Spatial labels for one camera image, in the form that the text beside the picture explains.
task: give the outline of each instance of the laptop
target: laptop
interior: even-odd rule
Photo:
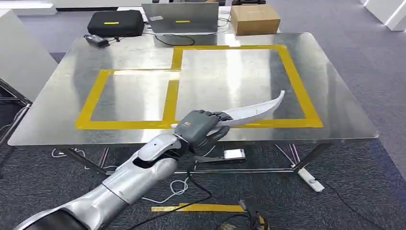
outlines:
[[[215,33],[218,2],[141,4],[154,33]]]

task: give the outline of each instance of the white plastic blade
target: white plastic blade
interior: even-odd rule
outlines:
[[[230,115],[233,120],[230,121],[220,121],[216,128],[222,126],[236,127],[246,123],[251,123],[254,121],[262,120],[269,114],[272,114],[279,105],[281,104],[283,97],[285,96],[285,91],[282,90],[276,99],[267,101],[264,103],[253,104],[246,107],[240,107],[236,109],[225,110],[226,114]],[[171,127],[175,128],[177,124],[172,124]]]

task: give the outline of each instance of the cardboard box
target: cardboard box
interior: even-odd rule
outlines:
[[[231,7],[231,23],[237,36],[276,34],[280,22],[281,18],[268,4]]]

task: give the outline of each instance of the yellow tape line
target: yellow tape line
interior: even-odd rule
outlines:
[[[151,207],[151,212],[168,212],[181,206],[187,205],[187,203],[180,203],[179,206],[169,207]],[[245,212],[240,205],[214,205],[214,204],[194,204],[177,212]]]
[[[131,71],[180,71],[182,66],[183,50],[225,50],[225,49],[274,49],[277,50],[285,71],[295,92],[299,105],[304,113],[303,119],[272,119],[260,120],[254,123],[244,124],[237,128],[303,128],[323,127],[308,94],[294,66],[292,58],[284,45],[253,45],[253,46],[177,46],[173,49],[172,65],[170,69],[135,69],[120,70],[122,74]],[[179,78],[168,82],[167,96],[164,105],[162,121],[91,121],[91,115],[102,93],[104,85],[110,74],[115,70],[100,70],[92,90],[82,108],[77,120],[78,129],[168,129],[171,124],[176,124],[176,106],[179,92]]]
[[[288,78],[291,82],[293,91],[296,94],[296,98],[300,104],[300,107],[302,108],[304,116],[306,117],[306,125],[317,128],[323,127],[323,123],[321,122],[316,109],[313,107],[313,103],[307,94],[306,88],[304,87],[299,74],[297,73],[296,67],[294,66],[287,48],[278,49],[278,51]]]
[[[96,81],[94,82],[93,87],[86,99],[86,102],[82,107],[82,111],[79,113],[79,116],[76,119],[76,128],[86,128],[86,125],[91,119],[93,110],[97,105],[97,101],[99,100],[100,95],[103,91],[107,78],[111,73],[111,70],[100,70],[99,75],[97,76]]]

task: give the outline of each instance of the silver robotic arm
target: silver robotic arm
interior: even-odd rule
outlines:
[[[173,175],[178,167],[176,159],[188,149],[208,147],[224,137],[230,129],[228,126],[207,134],[219,121],[228,119],[232,118],[222,113],[190,112],[173,133],[153,138],[101,185],[75,200],[28,218],[15,230],[98,230],[108,225],[154,185]]]

